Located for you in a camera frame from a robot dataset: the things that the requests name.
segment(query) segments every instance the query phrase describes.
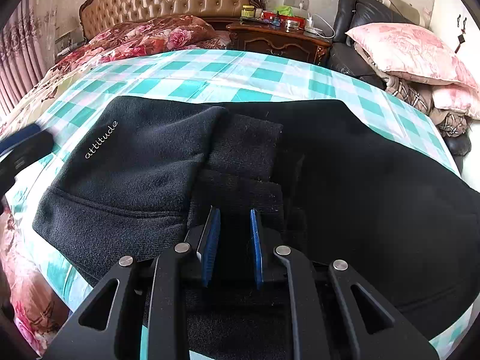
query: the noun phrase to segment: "power strip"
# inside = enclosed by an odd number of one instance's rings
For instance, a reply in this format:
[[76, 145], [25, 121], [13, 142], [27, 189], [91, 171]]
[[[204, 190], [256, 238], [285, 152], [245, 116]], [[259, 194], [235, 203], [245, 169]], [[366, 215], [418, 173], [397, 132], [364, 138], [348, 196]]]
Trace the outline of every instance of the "power strip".
[[309, 26], [306, 25], [305, 26], [305, 31], [309, 32], [311, 34], [314, 34], [314, 35], [318, 35], [318, 34], [323, 35], [323, 30], [321, 28], [309, 27]]

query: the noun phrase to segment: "teal and white checkered cloth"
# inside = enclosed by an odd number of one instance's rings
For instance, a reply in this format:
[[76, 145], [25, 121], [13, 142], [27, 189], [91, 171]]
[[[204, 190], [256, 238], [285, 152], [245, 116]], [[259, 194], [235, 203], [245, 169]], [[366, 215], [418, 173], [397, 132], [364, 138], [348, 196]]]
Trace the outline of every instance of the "teal and white checkered cloth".
[[[54, 153], [21, 172], [7, 194], [33, 260], [71, 309], [91, 288], [33, 231], [32, 221], [38, 201], [65, 159], [119, 95], [192, 103], [340, 99], [372, 130], [424, 153], [459, 176], [428, 117], [378, 88], [322, 67], [225, 50], [184, 50], [101, 64], [64, 92], [37, 121], [54, 133]], [[470, 315], [471, 308], [432, 340], [441, 356], [465, 330]]]

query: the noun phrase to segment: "yellow jar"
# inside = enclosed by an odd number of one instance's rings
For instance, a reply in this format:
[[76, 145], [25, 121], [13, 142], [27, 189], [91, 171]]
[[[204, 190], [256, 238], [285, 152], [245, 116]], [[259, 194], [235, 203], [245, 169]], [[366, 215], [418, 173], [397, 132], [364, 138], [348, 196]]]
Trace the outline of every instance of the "yellow jar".
[[244, 17], [255, 17], [255, 7], [253, 5], [244, 5], [241, 15]]

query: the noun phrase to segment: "drawer handle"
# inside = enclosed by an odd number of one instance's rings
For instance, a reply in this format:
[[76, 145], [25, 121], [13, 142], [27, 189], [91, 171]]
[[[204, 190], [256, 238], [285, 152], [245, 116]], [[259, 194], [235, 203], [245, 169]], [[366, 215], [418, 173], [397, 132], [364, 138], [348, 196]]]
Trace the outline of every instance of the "drawer handle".
[[272, 50], [272, 49], [267, 49], [267, 51], [269, 51], [270, 54], [273, 55], [273, 56], [282, 56], [285, 53], [285, 51], [277, 51], [277, 50]]

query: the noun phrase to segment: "silver screw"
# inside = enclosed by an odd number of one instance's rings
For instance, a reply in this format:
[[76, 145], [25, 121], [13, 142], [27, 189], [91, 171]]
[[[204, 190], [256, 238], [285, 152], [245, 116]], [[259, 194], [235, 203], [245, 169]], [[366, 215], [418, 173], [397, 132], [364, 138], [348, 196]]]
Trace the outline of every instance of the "silver screw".
[[333, 268], [335, 268], [337, 271], [345, 271], [349, 265], [347, 264], [346, 261], [343, 261], [342, 259], [336, 259], [333, 262]]
[[121, 266], [131, 266], [131, 263], [134, 261], [134, 258], [132, 256], [123, 256], [118, 263]]
[[175, 245], [175, 251], [177, 253], [185, 253], [190, 250], [190, 245], [186, 242], [180, 242], [179, 244]]
[[277, 246], [275, 251], [280, 256], [288, 256], [292, 252], [292, 249], [290, 249], [288, 246], [280, 245], [280, 246]]

